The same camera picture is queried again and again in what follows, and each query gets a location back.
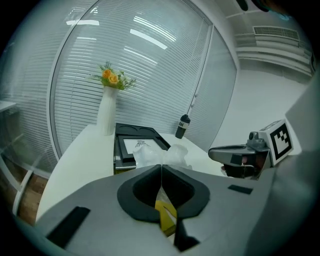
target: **window blinds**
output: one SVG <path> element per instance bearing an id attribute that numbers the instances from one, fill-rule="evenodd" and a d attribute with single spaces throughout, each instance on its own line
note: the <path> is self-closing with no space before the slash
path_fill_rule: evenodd
<path id="1" fill-rule="evenodd" d="M 1 97 L 17 103 L 26 164 L 52 172 L 57 164 L 47 124 L 47 90 L 57 50 L 76 19 L 94 0 L 43 1 L 23 21 L 1 61 Z"/>
<path id="2" fill-rule="evenodd" d="M 207 152 L 225 118 L 237 74 L 231 54 L 216 29 L 204 67 L 185 136 Z"/>
<path id="3" fill-rule="evenodd" d="M 61 152 L 96 123 L 103 88 L 89 76 L 100 75 L 98 65 L 107 60 L 137 81 L 119 92 L 115 121 L 174 133 L 193 99 L 210 28 L 181 0 L 99 1 L 75 26 L 54 74 Z"/>

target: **black bottle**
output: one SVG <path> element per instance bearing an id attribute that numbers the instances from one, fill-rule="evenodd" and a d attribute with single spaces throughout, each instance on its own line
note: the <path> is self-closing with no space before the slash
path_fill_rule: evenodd
<path id="1" fill-rule="evenodd" d="M 184 114 L 183 116 L 181 116 L 178 129 L 176 130 L 176 133 L 175 133 L 175 136 L 178 139 L 181 139 L 184 136 L 189 124 L 190 124 L 190 118 L 188 117 L 188 115 Z"/>

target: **orange flower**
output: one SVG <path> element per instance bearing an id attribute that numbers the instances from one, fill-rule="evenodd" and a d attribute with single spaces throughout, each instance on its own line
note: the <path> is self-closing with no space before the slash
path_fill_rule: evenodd
<path id="1" fill-rule="evenodd" d="M 114 73 L 111 73 L 109 76 L 109 82 L 112 85 L 116 85 L 119 82 L 118 76 Z"/>
<path id="2" fill-rule="evenodd" d="M 110 69 L 107 69 L 107 70 L 102 72 L 102 77 L 103 78 L 109 78 L 110 75 L 111 75 L 111 70 Z"/>

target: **white vase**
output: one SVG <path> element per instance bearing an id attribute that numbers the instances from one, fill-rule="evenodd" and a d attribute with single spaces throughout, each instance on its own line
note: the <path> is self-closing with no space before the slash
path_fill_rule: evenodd
<path id="1" fill-rule="evenodd" d="M 118 92 L 118 89 L 109 86 L 103 87 L 103 96 L 96 119 L 97 130 L 103 136 L 114 133 Z"/>

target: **plastic bag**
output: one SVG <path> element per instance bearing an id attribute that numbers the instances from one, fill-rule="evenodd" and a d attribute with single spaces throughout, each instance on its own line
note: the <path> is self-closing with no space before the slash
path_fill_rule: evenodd
<path id="1" fill-rule="evenodd" d="M 187 165 L 185 160 L 187 154 L 187 148 L 178 144 L 172 145 L 168 150 L 154 150 L 147 145 L 143 145 L 133 152 L 136 168 L 154 165 L 174 165 L 192 170 L 192 166 Z"/>

